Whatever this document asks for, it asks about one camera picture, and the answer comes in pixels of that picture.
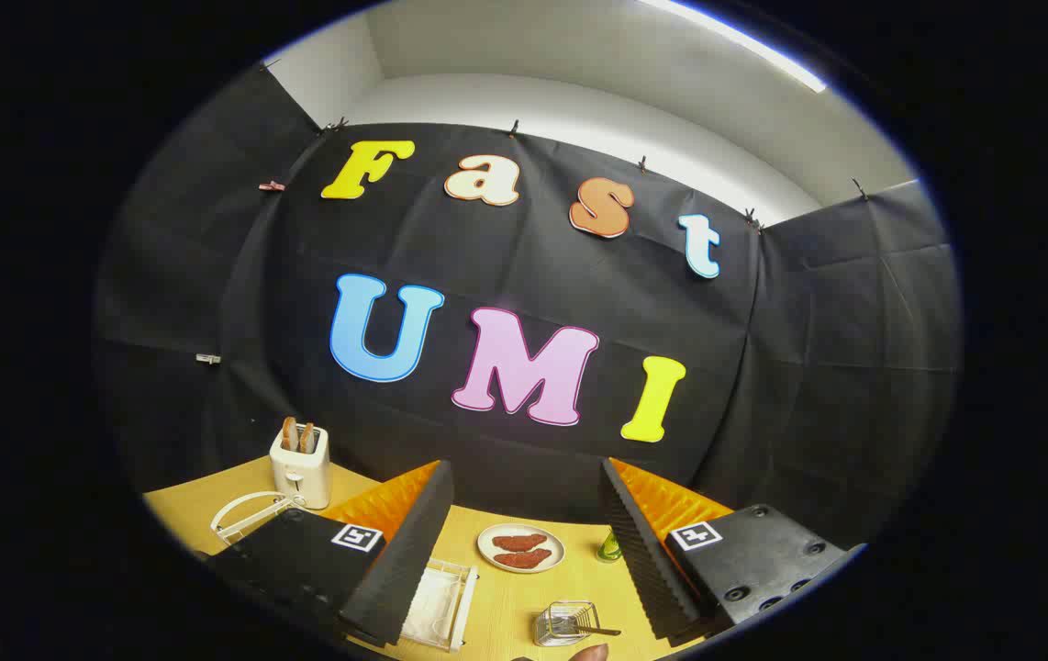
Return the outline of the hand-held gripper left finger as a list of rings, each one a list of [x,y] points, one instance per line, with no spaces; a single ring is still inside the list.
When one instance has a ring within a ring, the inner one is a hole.
[[[322,513],[264,515],[205,564],[297,626],[395,644],[453,497],[452,465],[432,461]]]

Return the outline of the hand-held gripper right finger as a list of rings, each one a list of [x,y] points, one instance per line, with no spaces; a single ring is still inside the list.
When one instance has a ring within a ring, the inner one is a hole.
[[[770,505],[733,510],[667,478],[601,461],[601,507],[655,637],[668,644],[754,626],[864,551]]]

